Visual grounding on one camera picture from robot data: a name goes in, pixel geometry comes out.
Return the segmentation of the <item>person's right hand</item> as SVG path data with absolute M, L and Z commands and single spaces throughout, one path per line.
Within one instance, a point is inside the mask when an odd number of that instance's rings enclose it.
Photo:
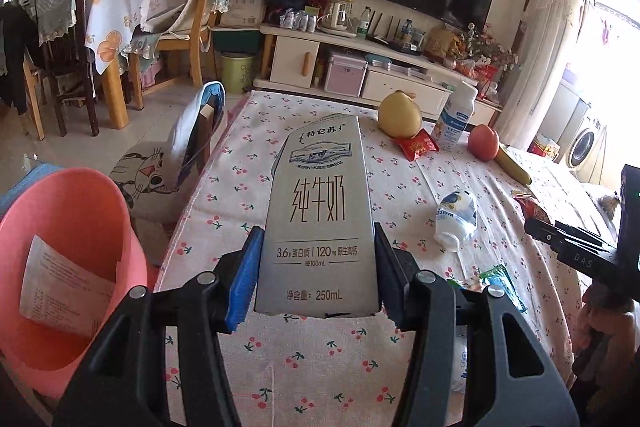
M 600 388 L 621 384 L 634 367 L 638 337 L 634 300 L 591 284 L 572 336 L 574 375 Z

